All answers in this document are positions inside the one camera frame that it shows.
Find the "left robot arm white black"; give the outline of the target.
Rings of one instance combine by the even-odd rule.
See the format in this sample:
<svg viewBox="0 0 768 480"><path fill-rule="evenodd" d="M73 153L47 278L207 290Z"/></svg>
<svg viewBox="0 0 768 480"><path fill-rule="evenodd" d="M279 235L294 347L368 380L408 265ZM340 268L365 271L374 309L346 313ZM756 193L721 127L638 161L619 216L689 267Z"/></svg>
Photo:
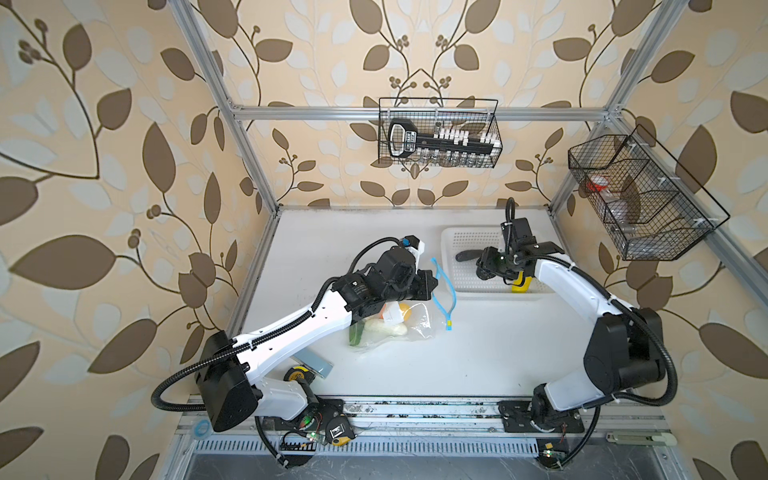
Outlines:
<svg viewBox="0 0 768 480"><path fill-rule="evenodd" d="M297 380L275 380L276 366L314 342L402 301L427 301L438 281L418 267L425 250L414 236L389 238L378 261L331 277L313 302L250 333L210 337L201 359L163 380L151 404L167 412L204 412L216 432L253 416L294 420L313 403Z"/></svg>

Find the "dark toy eggplant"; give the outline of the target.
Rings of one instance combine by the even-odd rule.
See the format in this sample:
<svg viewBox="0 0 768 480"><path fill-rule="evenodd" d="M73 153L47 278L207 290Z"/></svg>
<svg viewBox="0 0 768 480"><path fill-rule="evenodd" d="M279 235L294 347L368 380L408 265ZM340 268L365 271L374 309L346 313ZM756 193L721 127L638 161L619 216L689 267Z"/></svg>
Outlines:
<svg viewBox="0 0 768 480"><path fill-rule="evenodd" d="M464 250L455 255L455 260L457 262L476 261L482 254L483 251L478 249Z"/></svg>

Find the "yellow toy lemon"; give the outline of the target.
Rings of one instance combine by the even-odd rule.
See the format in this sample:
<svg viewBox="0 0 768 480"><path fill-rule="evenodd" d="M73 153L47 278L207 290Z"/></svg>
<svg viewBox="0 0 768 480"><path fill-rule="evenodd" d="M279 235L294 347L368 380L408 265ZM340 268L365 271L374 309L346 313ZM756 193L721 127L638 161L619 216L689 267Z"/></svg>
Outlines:
<svg viewBox="0 0 768 480"><path fill-rule="evenodd" d="M520 272L518 278L511 283L510 291L512 293L526 293L532 283L532 278Z"/></svg>

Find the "white perforated plastic basket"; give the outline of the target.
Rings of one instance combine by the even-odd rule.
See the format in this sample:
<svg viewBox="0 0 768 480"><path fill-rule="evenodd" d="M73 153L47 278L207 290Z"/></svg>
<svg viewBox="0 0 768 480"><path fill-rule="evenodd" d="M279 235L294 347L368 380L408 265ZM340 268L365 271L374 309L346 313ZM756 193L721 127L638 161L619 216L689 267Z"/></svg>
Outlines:
<svg viewBox="0 0 768 480"><path fill-rule="evenodd" d="M449 227L441 233L442 267L457 294L462 297L501 298L503 295L541 296L551 288L511 269L506 259L505 239L498 226Z"/></svg>

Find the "red capped item in basket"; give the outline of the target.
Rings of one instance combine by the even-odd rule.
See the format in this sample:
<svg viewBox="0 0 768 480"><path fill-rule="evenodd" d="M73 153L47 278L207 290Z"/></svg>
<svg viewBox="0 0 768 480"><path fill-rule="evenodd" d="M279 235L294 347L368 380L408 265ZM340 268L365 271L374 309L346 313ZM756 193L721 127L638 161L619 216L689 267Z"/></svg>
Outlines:
<svg viewBox="0 0 768 480"><path fill-rule="evenodd" d="M588 176L585 180L585 190L588 193L598 193L606 190L610 185L610 180L602 175Z"/></svg>

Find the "clear zip bag blue zipper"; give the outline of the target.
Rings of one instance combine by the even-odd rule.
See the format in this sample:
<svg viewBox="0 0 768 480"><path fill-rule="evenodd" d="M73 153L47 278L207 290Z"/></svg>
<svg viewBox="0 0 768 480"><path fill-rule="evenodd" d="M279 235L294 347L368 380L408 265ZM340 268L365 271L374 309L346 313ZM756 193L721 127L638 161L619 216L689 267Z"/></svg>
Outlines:
<svg viewBox="0 0 768 480"><path fill-rule="evenodd" d="M457 292L436 258L431 262L437 287L426 302L386 303L382 310L348 329L348 346L358 352L372 350L392 341L420 341L433 337L443 325L453 329L452 315L458 303Z"/></svg>

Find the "black socket tool set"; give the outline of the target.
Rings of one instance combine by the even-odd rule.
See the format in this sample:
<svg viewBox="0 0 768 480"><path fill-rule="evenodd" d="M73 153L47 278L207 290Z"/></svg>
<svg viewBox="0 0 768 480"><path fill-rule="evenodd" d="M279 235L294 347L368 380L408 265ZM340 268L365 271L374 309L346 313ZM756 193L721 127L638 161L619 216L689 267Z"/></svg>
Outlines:
<svg viewBox="0 0 768 480"><path fill-rule="evenodd" d="M479 137L472 137L468 130L453 127L438 127L432 134L421 133L411 120L404 118L390 122L384 145L393 158L408 158L414 154L494 157L502 151L502 142L494 133L483 132Z"/></svg>

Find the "yellow black tape measure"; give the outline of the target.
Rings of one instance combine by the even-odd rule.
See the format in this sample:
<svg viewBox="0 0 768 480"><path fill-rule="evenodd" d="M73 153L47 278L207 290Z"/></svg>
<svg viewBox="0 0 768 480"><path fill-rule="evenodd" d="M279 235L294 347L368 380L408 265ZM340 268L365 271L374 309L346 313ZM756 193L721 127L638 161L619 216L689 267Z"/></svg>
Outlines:
<svg viewBox="0 0 768 480"><path fill-rule="evenodd" d="M298 381L303 380L308 384L311 384L315 379L315 374L309 368L303 365L295 365L291 367L284 375L284 381Z"/></svg>

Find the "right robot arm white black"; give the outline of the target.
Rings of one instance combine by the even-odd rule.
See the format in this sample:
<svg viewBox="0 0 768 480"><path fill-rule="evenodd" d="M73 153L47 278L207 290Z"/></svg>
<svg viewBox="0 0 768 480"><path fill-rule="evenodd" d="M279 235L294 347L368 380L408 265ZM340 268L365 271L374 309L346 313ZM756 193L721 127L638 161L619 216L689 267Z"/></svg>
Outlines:
<svg viewBox="0 0 768 480"><path fill-rule="evenodd" d="M582 363L571 373L537 386L531 421L542 430L581 408L597 409L617 400L665 406L678 392L678 375L663 342L660 316L611 294L553 242L540 242L525 218L500 225L503 246L485 248L476 261L484 280L535 278L586 320L592 332Z"/></svg>

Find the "yellow black device on rail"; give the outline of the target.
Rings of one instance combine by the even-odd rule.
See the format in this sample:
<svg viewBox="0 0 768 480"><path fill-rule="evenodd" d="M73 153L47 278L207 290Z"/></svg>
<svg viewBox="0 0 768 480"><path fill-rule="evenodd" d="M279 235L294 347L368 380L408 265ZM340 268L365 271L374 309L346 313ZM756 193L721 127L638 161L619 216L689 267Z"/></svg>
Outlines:
<svg viewBox="0 0 768 480"><path fill-rule="evenodd" d="M328 444L342 447L356 438L349 419L338 415L328 421L325 427L325 440Z"/></svg>

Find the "grey blue flat plate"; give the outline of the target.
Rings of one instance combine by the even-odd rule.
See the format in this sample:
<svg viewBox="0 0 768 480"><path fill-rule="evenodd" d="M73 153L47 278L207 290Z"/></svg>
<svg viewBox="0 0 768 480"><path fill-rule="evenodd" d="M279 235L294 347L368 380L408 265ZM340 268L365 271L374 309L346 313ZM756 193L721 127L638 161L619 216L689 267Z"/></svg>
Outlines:
<svg viewBox="0 0 768 480"><path fill-rule="evenodd" d="M333 370L334 365L314 350L305 348L293 355L293 358L302 366L308 368L315 375L326 379Z"/></svg>

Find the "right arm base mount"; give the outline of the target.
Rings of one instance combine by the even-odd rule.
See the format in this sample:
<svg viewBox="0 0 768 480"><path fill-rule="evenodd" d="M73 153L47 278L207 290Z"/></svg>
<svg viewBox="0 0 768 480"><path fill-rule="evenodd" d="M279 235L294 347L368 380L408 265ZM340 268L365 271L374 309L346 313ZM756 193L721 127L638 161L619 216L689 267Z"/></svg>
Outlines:
<svg viewBox="0 0 768 480"><path fill-rule="evenodd" d="M534 407L531 400L506 400L498 403L498 412L506 433L556 435L585 432L577 410L557 411L547 406Z"/></svg>

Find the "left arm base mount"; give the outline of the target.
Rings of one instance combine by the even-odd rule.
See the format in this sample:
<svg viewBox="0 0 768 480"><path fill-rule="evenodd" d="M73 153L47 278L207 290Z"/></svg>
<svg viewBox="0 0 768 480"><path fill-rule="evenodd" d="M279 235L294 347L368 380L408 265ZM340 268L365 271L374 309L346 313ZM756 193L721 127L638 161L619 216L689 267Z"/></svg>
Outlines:
<svg viewBox="0 0 768 480"><path fill-rule="evenodd" d="M290 420L263 417L261 423L269 430L298 430L325 435L325 427L330 419L338 415L346 416L343 407L344 401L341 399L316 396L303 411Z"/></svg>

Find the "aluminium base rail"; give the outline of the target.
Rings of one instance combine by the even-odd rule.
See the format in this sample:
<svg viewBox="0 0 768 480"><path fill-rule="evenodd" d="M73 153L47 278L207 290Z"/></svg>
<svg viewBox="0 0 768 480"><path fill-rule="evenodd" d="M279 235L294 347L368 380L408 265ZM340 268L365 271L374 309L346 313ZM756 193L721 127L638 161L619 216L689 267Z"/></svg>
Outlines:
<svg viewBox="0 0 768 480"><path fill-rule="evenodd" d="M560 436L576 438L590 425L594 411L579 410L567 427L538 430L530 424L526 397L492 396L371 396L318 395L319 399L342 402L343 413L359 436L490 437ZM507 413L511 406L522 413ZM671 429L661 409L632 402L603 406L594 438L619 432L661 432Z"/></svg>

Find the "small yellow toy fruit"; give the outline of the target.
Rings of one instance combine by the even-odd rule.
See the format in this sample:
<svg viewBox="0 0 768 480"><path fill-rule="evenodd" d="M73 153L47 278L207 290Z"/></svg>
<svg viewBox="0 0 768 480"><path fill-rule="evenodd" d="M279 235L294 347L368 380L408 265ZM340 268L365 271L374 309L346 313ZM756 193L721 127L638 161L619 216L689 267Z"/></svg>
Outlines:
<svg viewBox="0 0 768 480"><path fill-rule="evenodd" d="M405 303L400 303L399 308L403 319L408 320L411 315L411 307Z"/></svg>

